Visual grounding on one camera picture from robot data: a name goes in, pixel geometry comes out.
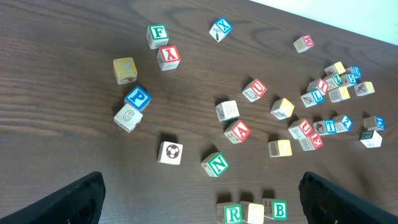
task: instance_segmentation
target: wooden surface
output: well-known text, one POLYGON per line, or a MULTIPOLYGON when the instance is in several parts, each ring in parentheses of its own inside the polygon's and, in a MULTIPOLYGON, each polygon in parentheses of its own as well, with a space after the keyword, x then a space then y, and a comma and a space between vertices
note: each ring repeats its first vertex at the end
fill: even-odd
POLYGON ((215 223, 215 203, 288 201, 286 223, 305 223, 299 180, 311 170, 398 215, 396 86, 398 47, 249 1, 0 1, 0 217, 97 170, 106 184, 101 223, 215 223), (224 16, 234 26, 219 44, 208 31, 224 16), (161 72, 146 41, 164 23, 178 47, 178 69, 161 72), (315 47, 298 54, 293 41, 315 47), (138 82, 117 85, 114 58, 133 57, 138 82), (337 61, 359 65, 376 92, 306 109, 300 95, 337 61), (260 78, 266 94, 250 103, 241 90, 260 78), (153 99, 132 134, 114 124, 135 85, 153 99), (279 97, 295 105, 283 121, 270 114, 279 97), (236 100, 252 130, 233 145, 215 103, 236 100), (324 136, 303 152, 287 130, 298 118, 348 114, 352 131, 324 136), (382 147, 359 141, 364 116, 382 116, 382 147), (159 142, 184 145, 180 166, 158 164, 159 142), (291 139, 293 156, 270 158, 267 142, 291 139), (208 177, 200 165, 215 150, 230 168, 208 177))

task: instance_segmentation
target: wooden block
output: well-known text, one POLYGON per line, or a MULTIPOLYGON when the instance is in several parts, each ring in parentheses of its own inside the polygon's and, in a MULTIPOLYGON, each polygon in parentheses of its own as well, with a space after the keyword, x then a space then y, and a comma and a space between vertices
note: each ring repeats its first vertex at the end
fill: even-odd
POLYGON ((329 85, 326 81, 323 81, 323 79, 319 78, 318 80, 310 82, 307 88, 307 92, 315 89, 321 91, 322 96, 325 96, 328 93, 329 85))
POLYGON ((326 75, 334 75, 334 74, 338 74, 341 75, 343 73, 345 73, 346 70, 344 69, 344 66, 341 62, 337 62, 333 65, 330 65, 329 67, 325 68, 325 73, 326 75))
POLYGON ((292 146, 290 140, 278 140, 268 143, 270 157, 291 156, 292 146))
POLYGON ((169 33, 165 24, 149 25, 147 30, 149 48, 158 49, 164 47, 169 41, 169 33))
POLYGON ((362 82, 358 85, 355 85, 354 89, 357 96, 366 96, 368 94, 374 93, 372 82, 362 82))
POLYGON ((138 111, 143 111, 151 101, 152 97, 141 87, 136 86, 124 98, 124 103, 128 103, 138 111))
POLYGON ((335 88, 338 88, 343 84, 343 81, 341 80, 340 76, 337 73, 334 75, 328 75, 323 79, 323 81, 327 82, 329 86, 328 91, 334 90, 335 88))
POLYGON ((343 84, 341 84, 341 86, 345 86, 348 88, 348 87, 358 84, 358 82, 356 81, 355 75, 352 73, 343 74, 340 76, 340 78, 343 81, 343 84))
POLYGON ((323 141, 318 132, 312 133, 309 137, 299 140, 304 151, 317 150, 323 146, 323 141))
POLYGON ((257 78, 249 83, 242 93, 250 102, 254 102, 260 99, 266 91, 267 87, 257 78))
POLYGON ((222 102, 215 108, 219 122, 227 121, 239 116, 238 106, 234 100, 222 102))
POLYGON ((363 132, 360 139, 367 148, 380 147, 382 140, 383 138, 375 130, 363 132))
POLYGON ((242 206, 234 202, 218 203, 216 205, 218 223, 236 224, 243 222, 242 206))
POLYGON ((304 52, 304 51, 310 49, 315 44, 310 35, 305 35, 305 36, 300 37, 298 40, 296 40, 293 43, 293 45, 296 48, 296 51, 298 53, 301 53, 301 52, 304 52))
POLYGON ((157 162, 180 165, 182 157, 182 145, 164 141, 160 145, 159 155, 157 162))
POLYGON ((313 128, 307 119, 294 121, 288 128, 294 139, 302 139, 309 137, 313 132, 313 128))
POLYGON ((232 24, 224 17, 221 17, 213 24, 209 33, 217 42, 220 42, 231 30, 232 24))
POLYGON ((228 169, 229 164, 222 153, 215 152, 202 161, 201 166, 210 177, 219 177, 228 169))
POLYGON ((332 103, 337 103, 337 102, 349 99, 349 93, 348 93, 347 87, 343 86, 343 87, 339 87, 335 90, 330 90, 329 97, 330 97, 330 101, 332 103))
POLYGON ((319 135, 336 134, 335 122, 332 119, 313 123, 313 129, 319 135))
POLYGON ((346 69, 346 73, 352 73, 354 74, 355 78, 361 78, 362 73, 361 70, 359 69, 359 66, 352 66, 350 68, 346 69))
POLYGON ((113 120, 116 124, 130 133, 136 125, 141 121, 142 113, 132 107, 130 104, 126 104, 123 108, 114 116, 113 120))
POLYGON ((333 121, 335 122, 336 133, 349 131, 353 127, 353 121, 349 118, 349 116, 345 114, 340 116, 335 116, 333 118, 333 121))
POLYGON ((181 61, 176 46, 161 47, 157 53, 157 62, 162 71, 175 69, 181 61))
POLYGON ((236 144, 243 142, 249 136, 250 131, 242 120, 237 120, 224 131, 224 135, 233 144, 236 144))
POLYGON ((386 126, 384 125, 384 119, 379 116, 373 116, 370 118, 363 119, 363 127, 364 129, 370 131, 382 131, 385 130, 386 126))
POLYGON ((272 105, 271 113, 278 119, 286 119, 292 116, 294 105, 286 98, 277 100, 272 105))
POLYGON ((252 202, 240 201, 242 207, 243 221, 249 224, 264 223, 264 206, 252 202))
POLYGON ((273 220, 287 219, 287 202, 284 200, 276 200, 263 198, 261 204, 264 206, 264 217, 273 220))
POLYGON ((137 68, 132 57, 113 60, 113 72, 119 85, 137 80, 137 68))
POLYGON ((302 95, 301 100, 303 101, 304 106, 309 108, 310 106, 322 103, 325 99, 319 89, 314 89, 311 92, 302 95))

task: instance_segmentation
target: alphabet block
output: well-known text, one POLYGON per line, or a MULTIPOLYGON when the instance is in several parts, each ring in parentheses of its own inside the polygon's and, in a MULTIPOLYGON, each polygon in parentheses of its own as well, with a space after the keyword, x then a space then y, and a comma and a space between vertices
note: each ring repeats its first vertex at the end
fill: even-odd
POLYGON ((336 134, 335 122, 332 119, 313 123, 313 128, 319 135, 336 134))
POLYGON ((182 157, 182 145, 164 141, 160 145, 157 162, 164 164, 180 165, 182 157))
POLYGON ((158 49, 164 47, 169 41, 169 33, 165 24, 149 25, 147 30, 149 48, 158 49))
POLYGON ((317 150, 323 146, 323 141, 318 132, 312 133, 309 137, 299 140, 304 151, 317 150))
POLYGON ((217 40, 217 42, 220 42, 229 32, 231 32, 231 30, 232 24, 224 17, 221 17, 213 24, 209 33, 215 40, 217 40))
POLYGON ((231 100, 220 103, 216 106, 216 114, 219 122, 237 118, 239 111, 236 101, 231 100))
POLYGON ((243 142, 250 134, 250 129, 242 120, 233 122, 224 132, 224 135, 233 143, 243 142))
POLYGON ((201 166, 210 177, 219 177, 228 169, 229 164, 222 153, 215 152, 202 161, 201 166))
POLYGON ((335 122, 336 133, 349 131, 353 127, 353 121, 349 118, 349 116, 345 114, 340 116, 335 116, 333 118, 333 121, 335 122))
POLYGON ((113 60, 113 72, 119 85, 137 80, 137 68, 132 57, 113 60))
POLYGON ((287 219, 287 202, 284 200, 276 200, 263 198, 261 204, 264 206, 264 217, 273 220, 287 219))
POLYGON ((131 90, 129 94, 124 98, 124 103, 129 103, 138 111, 143 111, 148 106, 152 97, 141 87, 136 86, 131 90))
POLYGON ((333 65, 330 65, 329 67, 325 68, 325 73, 326 75, 334 75, 334 74, 338 74, 341 75, 343 73, 345 73, 346 70, 344 69, 344 66, 341 62, 337 62, 333 65))
POLYGON ((310 49, 315 44, 310 35, 305 35, 305 36, 300 37, 298 40, 296 40, 293 43, 293 45, 296 48, 296 51, 298 53, 301 53, 301 52, 304 52, 304 51, 310 49))
POLYGON ((323 98, 319 89, 314 89, 310 93, 306 93, 301 96, 301 100, 306 108, 310 106, 322 103, 325 99, 323 98))
POLYGON ((261 98, 266 91, 267 87, 257 78, 249 83, 242 93, 250 102, 254 102, 261 98))
POLYGON ((268 143, 270 157, 291 156, 292 146, 290 140, 278 140, 268 143))
POLYGON ((161 47, 157 53, 157 62, 162 71, 175 69, 181 61, 176 46, 161 47))
POLYGON ((386 126, 384 125, 384 119, 379 116, 373 116, 370 118, 363 119, 363 127, 364 129, 370 131, 382 131, 385 130, 386 126))
POLYGON ((264 206, 252 202, 240 201, 243 221, 249 224, 264 223, 264 206))
POLYGON ((358 85, 355 85, 354 89, 357 96, 366 96, 368 94, 374 93, 372 82, 362 82, 358 85))
POLYGON ((341 86, 345 86, 348 88, 348 87, 358 84, 358 82, 356 81, 355 75, 352 73, 347 73, 347 74, 341 75, 340 78, 343 81, 343 84, 341 84, 341 86))
POLYGON ((342 86, 335 90, 330 90, 329 97, 330 97, 330 101, 332 103, 337 103, 337 102, 349 99, 349 93, 348 93, 347 87, 342 86))
POLYGON ((218 223, 237 224, 243 222, 242 206, 234 202, 218 203, 216 205, 218 223))
POLYGON ((363 132, 360 139, 367 148, 380 147, 382 140, 383 138, 375 130, 363 132))
POLYGON ((271 113, 278 119, 286 119, 292 116, 294 105, 286 98, 277 100, 272 105, 271 113))
POLYGON ((130 133, 136 127, 136 125, 141 121, 141 118, 142 118, 142 113, 140 113, 130 104, 126 104, 114 116, 113 120, 125 131, 130 133))
POLYGON ((352 73, 354 74, 355 78, 361 78, 362 73, 361 70, 359 69, 359 66, 352 66, 350 68, 346 69, 346 73, 352 73))
POLYGON ((307 88, 307 92, 315 89, 321 91, 322 96, 325 96, 328 93, 329 85, 326 81, 323 81, 323 79, 319 78, 318 80, 310 82, 307 88))
POLYGON ((327 82, 329 89, 334 90, 335 88, 341 86, 343 84, 343 81, 341 80, 340 76, 336 73, 334 75, 328 75, 323 79, 325 82, 327 82))
POLYGON ((292 134, 294 139, 309 137, 310 134, 313 132, 313 128, 307 119, 294 121, 287 129, 292 134))

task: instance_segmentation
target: wooden table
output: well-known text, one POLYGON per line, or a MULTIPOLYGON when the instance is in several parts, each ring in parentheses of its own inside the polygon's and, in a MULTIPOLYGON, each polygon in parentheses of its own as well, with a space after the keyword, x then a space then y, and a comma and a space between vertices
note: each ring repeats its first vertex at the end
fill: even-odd
POLYGON ((286 223, 305 223, 299 180, 311 170, 398 215, 396 88, 398 47, 250 1, 0 2, 0 217, 97 170, 106 184, 101 223, 215 223, 216 202, 262 196, 288 201, 286 223), (220 43, 210 26, 224 16, 234 29, 220 43), (146 41, 149 24, 164 23, 182 61, 161 72, 146 41), (315 47, 298 54, 293 41, 310 34, 315 47), (133 57, 138 82, 117 85, 112 60, 133 57), (376 92, 305 108, 300 95, 323 69, 359 65, 376 92), (266 94, 250 103, 242 88, 260 78, 266 94), (113 122, 136 85, 152 95, 128 134, 113 122), (270 114, 285 97, 294 116, 270 114), (215 103, 236 100, 252 130, 241 144, 223 135, 215 103), (348 114, 348 133, 325 136, 303 152, 287 127, 298 118, 348 114), (359 141, 362 119, 379 115, 381 148, 359 141), (184 145, 180 166, 157 163, 160 141, 184 145), (270 158, 269 140, 291 139, 293 156, 270 158), (208 177, 201 159, 216 150, 230 168, 208 177))

